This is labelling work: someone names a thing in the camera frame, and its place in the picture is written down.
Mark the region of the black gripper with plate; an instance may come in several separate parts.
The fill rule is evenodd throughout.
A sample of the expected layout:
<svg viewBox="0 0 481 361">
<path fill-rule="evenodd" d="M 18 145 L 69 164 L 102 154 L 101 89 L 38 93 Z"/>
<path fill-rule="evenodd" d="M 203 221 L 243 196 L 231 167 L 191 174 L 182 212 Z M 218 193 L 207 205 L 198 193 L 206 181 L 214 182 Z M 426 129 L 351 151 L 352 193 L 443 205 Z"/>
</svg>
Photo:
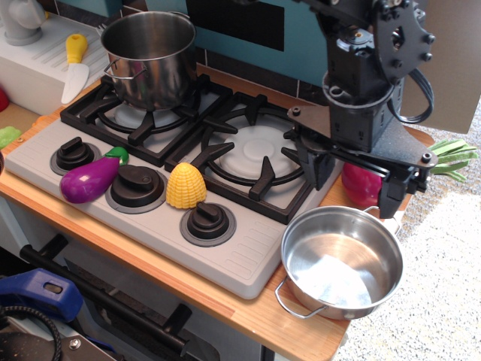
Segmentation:
<svg viewBox="0 0 481 361">
<path fill-rule="evenodd" d="M 406 194 L 425 192 L 437 157 L 395 118 L 398 88 L 377 96 L 351 96 L 335 86 L 325 90 L 328 107 L 294 106 L 292 138 L 307 181 L 320 190 L 335 160 L 357 165 L 382 178 L 380 218 L 393 218 Z"/>
</svg>

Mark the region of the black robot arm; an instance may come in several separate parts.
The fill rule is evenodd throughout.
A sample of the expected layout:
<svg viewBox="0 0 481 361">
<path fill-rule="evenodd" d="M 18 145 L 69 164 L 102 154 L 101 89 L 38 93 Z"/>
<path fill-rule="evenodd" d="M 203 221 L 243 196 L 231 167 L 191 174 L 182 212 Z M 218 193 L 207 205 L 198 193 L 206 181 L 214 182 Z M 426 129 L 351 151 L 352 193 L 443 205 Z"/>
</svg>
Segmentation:
<svg viewBox="0 0 481 361">
<path fill-rule="evenodd" d="M 341 160 L 381 177 L 377 205 L 393 217 L 404 198 L 426 190 L 437 157 L 406 129 L 427 120 L 434 91 L 420 71 L 432 33 L 415 1 L 311 1 L 327 44 L 322 92 L 328 114 L 288 112 L 290 138 L 309 183 L 320 188 Z"/>
</svg>

